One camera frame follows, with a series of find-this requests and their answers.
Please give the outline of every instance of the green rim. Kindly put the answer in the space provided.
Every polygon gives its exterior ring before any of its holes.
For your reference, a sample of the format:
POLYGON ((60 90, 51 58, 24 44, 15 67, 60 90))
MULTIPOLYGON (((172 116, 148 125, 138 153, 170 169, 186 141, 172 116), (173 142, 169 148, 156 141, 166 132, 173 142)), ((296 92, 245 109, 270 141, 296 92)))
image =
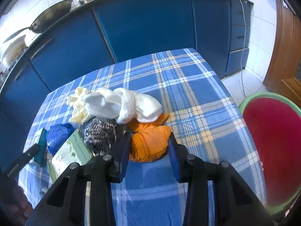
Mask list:
MULTIPOLYGON (((287 104, 288 106, 290 106, 301 117, 301 110, 295 103, 293 103, 288 98, 286 98, 282 95, 273 93, 273 92, 254 93, 254 94, 250 95, 249 97, 245 98, 245 100, 242 101, 242 103, 238 107, 240 113, 243 115, 243 112, 246 109, 247 105, 249 103, 251 103, 253 100, 258 99, 258 98, 273 98, 273 99, 279 100, 279 101, 287 104)), ((282 203, 281 205, 278 205, 278 206, 266 205, 266 209, 269 212, 269 214, 273 215, 275 213, 282 211, 298 195, 300 190, 301 190, 301 188, 299 188, 290 199, 288 199, 286 202, 282 203)))

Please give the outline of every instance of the brown door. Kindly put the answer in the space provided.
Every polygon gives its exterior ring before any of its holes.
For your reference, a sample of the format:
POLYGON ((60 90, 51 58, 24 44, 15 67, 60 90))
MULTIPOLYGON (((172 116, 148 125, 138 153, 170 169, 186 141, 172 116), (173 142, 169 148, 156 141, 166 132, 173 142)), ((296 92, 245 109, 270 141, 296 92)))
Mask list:
POLYGON ((263 83, 301 107, 301 22, 282 0, 276 0, 276 8, 275 45, 263 83))

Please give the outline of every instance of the orange cloth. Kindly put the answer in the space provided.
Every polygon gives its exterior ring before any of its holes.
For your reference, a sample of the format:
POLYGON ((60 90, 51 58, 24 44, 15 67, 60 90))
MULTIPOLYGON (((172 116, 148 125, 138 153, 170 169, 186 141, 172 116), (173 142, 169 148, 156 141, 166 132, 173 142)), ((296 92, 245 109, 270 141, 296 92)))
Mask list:
POLYGON ((151 162, 166 151, 171 130, 168 126, 150 126, 135 133, 131 142, 130 160, 151 162))
POLYGON ((139 132, 140 130, 146 129, 150 126, 160 126, 164 123, 164 121, 168 118, 169 114, 161 114, 157 120, 148 123, 140 123, 137 121, 136 118, 133 118, 127 125, 132 129, 134 132, 139 132))

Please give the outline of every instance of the table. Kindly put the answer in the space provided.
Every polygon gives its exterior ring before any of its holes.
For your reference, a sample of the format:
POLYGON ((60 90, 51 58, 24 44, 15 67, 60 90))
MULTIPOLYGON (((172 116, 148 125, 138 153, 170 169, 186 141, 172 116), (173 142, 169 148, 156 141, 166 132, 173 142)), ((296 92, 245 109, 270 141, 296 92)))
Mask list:
MULTIPOLYGON (((155 97, 170 117, 178 143, 204 161, 226 160, 240 173, 257 197, 266 200, 259 156, 232 97, 208 63, 194 49, 165 51, 124 61, 84 75, 50 93, 32 124, 24 150, 34 133, 65 123, 72 108, 65 98, 78 86, 124 87, 155 97)), ((35 207, 41 188, 52 185, 46 168, 27 165, 19 184, 35 207)), ((209 186, 209 220, 213 225, 213 189, 209 186)), ((154 163, 129 162, 121 184, 112 184, 117 225, 181 225, 187 184, 173 177, 169 157, 154 163)))

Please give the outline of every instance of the cabinet handle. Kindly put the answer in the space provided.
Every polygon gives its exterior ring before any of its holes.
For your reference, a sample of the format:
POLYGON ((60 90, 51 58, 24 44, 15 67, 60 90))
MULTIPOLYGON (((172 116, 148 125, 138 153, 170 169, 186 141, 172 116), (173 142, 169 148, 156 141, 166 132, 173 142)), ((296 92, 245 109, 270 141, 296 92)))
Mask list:
POLYGON ((44 46, 46 46, 48 43, 50 43, 52 41, 52 38, 50 38, 47 42, 45 42, 41 47, 39 47, 38 48, 38 50, 31 56, 31 58, 30 58, 30 60, 32 60, 34 57, 35 57, 35 55, 37 55, 37 53, 39 52, 39 51, 41 51, 42 49, 43 49, 43 47, 44 46))
POLYGON ((22 67, 22 69, 20 69, 20 71, 19 71, 19 72, 17 73, 17 75, 15 76, 14 81, 16 81, 16 80, 19 78, 20 74, 21 74, 22 71, 26 68, 27 65, 28 65, 28 63, 26 63, 26 64, 22 67))

